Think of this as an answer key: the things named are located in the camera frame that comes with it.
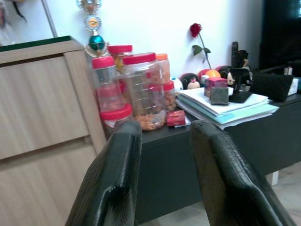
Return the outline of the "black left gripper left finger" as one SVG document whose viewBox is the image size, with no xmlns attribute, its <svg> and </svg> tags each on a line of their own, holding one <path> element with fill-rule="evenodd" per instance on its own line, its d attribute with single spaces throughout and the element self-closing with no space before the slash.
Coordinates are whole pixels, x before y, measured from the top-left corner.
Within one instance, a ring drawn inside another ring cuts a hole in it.
<svg viewBox="0 0 301 226">
<path fill-rule="evenodd" d="M 135 226 L 142 129 L 127 121 L 86 171 L 67 226 Z"/>
</svg>

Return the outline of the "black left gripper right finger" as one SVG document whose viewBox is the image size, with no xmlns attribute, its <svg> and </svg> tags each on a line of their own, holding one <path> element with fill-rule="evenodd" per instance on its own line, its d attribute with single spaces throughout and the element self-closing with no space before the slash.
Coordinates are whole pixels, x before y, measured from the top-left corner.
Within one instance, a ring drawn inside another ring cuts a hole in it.
<svg viewBox="0 0 301 226">
<path fill-rule="evenodd" d="M 190 125 L 203 204 L 212 226 L 294 226 L 271 185 L 231 136 L 204 120 Z"/>
</svg>

